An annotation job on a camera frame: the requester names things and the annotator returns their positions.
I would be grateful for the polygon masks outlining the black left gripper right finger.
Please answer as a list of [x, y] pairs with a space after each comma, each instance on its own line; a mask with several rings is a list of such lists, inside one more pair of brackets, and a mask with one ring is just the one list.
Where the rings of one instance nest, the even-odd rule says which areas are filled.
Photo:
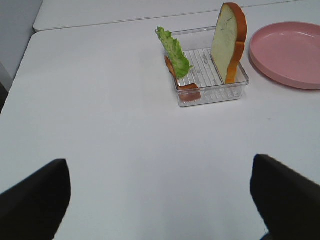
[[276, 159], [257, 154], [250, 193], [269, 233], [265, 240], [318, 240], [320, 186]]

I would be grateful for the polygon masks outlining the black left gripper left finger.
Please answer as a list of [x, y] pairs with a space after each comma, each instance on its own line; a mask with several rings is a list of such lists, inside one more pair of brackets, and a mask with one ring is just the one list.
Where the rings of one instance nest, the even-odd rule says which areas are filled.
[[67, 161], [55, 159], [0, 195], [2, 240], [52, 240], [71, 200]]

